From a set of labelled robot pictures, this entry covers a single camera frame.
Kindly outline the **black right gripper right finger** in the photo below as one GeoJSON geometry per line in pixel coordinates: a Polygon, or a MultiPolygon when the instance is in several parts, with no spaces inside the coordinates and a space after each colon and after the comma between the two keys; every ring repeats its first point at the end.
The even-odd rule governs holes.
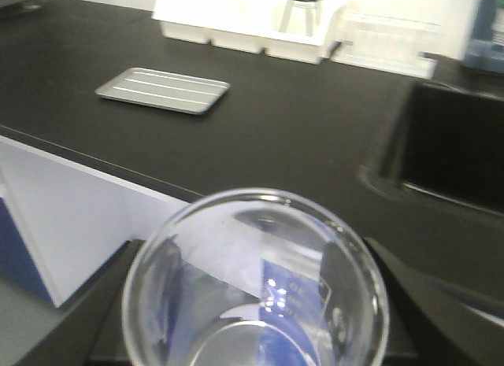
{"type": "Polygon", "coordinates": [[[365,240],[416,312],[448,345],[476,365],[503,364],[503,268],[478,269],[472,256],[447,250],[394,253],[365,240]]]}

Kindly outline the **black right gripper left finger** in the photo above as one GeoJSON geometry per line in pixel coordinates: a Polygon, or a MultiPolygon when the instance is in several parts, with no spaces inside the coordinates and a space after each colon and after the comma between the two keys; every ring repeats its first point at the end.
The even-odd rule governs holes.
{"type": "Polygon", "coordinates": [[[11,364],[85,365],[141,240],[126,242],[61,307],[11,285],[11,364]]]}

